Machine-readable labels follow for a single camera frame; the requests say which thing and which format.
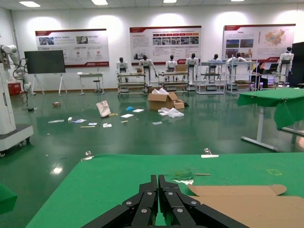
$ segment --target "display board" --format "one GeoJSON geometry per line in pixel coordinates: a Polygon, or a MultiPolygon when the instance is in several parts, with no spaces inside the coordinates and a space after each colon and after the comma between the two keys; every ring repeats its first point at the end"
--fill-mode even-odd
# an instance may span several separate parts
{"type": "Polygon", "coordinates": [[[155,65],[164,65],[174,55],[178,64],[195,53],[200,59],[201,26],[130,28],[132,65],[146,54],[155,65]]]}
{"type": "Polygon", "coordinates": [[[65,73],[65,63],[62,50],[25,51],[29,74],[65,73]]]}
{"type": "Polygon", "coordinates": [[[66,67],[108,67],[106,29],[36,31],[38,50],[63,50],[66,67]]]}
{"type": "Polygon", "coordinates": [[[294,42],[295,24],[226,25],[223,37],[223,59],[237,52],[245,59],[277,62],[294,42]]]}

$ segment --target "red box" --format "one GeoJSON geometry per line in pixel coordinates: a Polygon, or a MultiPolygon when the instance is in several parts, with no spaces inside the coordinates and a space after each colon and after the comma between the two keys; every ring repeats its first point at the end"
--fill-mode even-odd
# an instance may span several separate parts
{"type": "Polygon", "coordinates": [[[21,83],[9,83],[9,95],[10,96],[15,96],[21,94],[21,83]]]}

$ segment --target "open cardboard box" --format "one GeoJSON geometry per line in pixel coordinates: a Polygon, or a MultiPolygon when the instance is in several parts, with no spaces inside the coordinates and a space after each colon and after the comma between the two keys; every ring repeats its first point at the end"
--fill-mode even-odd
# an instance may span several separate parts
{"type": "Polygon", "coordinates": [[[148,96],[150,110],[159,110],[161,108],[176,108],[183,109],[188,104],[179,100],[175,93],[164,94],[149,94],[148,96]]]}
{"type": "Polygon", "coordinates": [[[188,187],[201,204],[250,228],[304,228],[304,199],[279,196],[284,185],[188,187]]]}

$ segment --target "paper bag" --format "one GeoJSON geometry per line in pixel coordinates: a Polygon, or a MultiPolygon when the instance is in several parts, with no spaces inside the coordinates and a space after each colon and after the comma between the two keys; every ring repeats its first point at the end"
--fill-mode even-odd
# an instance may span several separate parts
{"type": "Polygon", "coordinates": [[[102,101],[100,103],[97,103],[96,106],[97,106],[102,118],[107,117],[107,116],[109,116],[109,114],[111,114],[110,107],[109,107],[107,101],[102,101]]]}

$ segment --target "workbench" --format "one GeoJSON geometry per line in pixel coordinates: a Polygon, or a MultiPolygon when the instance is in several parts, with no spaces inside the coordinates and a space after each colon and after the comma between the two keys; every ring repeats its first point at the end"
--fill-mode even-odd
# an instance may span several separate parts
{"type": "Polygon", "coordinates": [[[186,91],[186,88],[189,87],[189,73],[188,71],[160,72],[158,74],[158,85],[162,86],[166,91],[174,91],[176,93],[188,93],[188,91],[186,91]],[[181,81],[176,81],[175,79],[178,78],[178,76],[181,76],[183,79],[181,81]]]}
{"type": "Polygon", "coordinates": [[[240,94],[238,106],[257,104],[260,106],[260,114],[257,129],[256,140],[242,137],[243,140],[269,148],[273,151],[279,151],[278,148],[262,142],[264,113],[266,107],[276,107],[274,120],[278,129],[304,135],[297,129],[299,121],[304,119],[304,90],[293,88],[282,88],[255,91],[240,94]]]}
{"type": "Polygon", "coordinates": [[[222,66],[225,65],[226,62],[201,62],[200,63],[200,76],[199,76],[199,82],[196,85],[196,93],[197,94],[225,94],[225,87],[226,87],[226,81],[224,80],[222,82],[222,76],[224,76],[222,71],[222,66]],[[201,67],[207,67],[206,72],[202,73],[203,70],[201,67]],[[204,76],[206,78],[206,81],[201,80],[201,77],[204,76]]]}
{"type": "Polygon", "coordinates": [[[117,77],[120,79],[118,80],[118,97],[122,96],[122,94],[147,94],[147,84],[146,84],[146,74],[145,73],[118,73],[117,77]],[[124,77],[142,77],[141,81],[136,82],[122,82],[124,77]],[[140,91],[130,92],[129,89],[139,89],[140,91]]]}
{"type": "MultiPolygon", "coordinates": [[[[271,185],[287,187],[284,195],[304,197],[304,153],[200,155],[98,155],[80,162],[63,180],[26,228],[80,228],[138,192],[151,174],[167,181],[183,172],[194,185],[271,185]]],[[[193,195],[185,184],[179,184],[193,195]]],[[[157,225],[164,225],[158,215],[157,225]]]]}
{"type": "Polygon", "coordinates": [[[241,84],[241,85],[247,85],[248,86],[248,91],[250,91],[250,86],[252,85],[251,82],[251,70],[249,71],[248,74],[237,74],[237,66],[245,66],[245,67],[249,67],[249,69],[252,68],[252,65],[256,64],[257,66],[257,61],[256,62],[238,62],[238,61],[234,61],[232,58],[231,62],[227,62],[227,68],[226,68],[226,85],[227,85],[227,89],[226,89],[226,93],[229,94],[240,94],[239,91],[239,87],[238,87],[238,83],[236,83],[237,81],[237,76],[248,76],[248,83],[246,84],[241,84]]]}

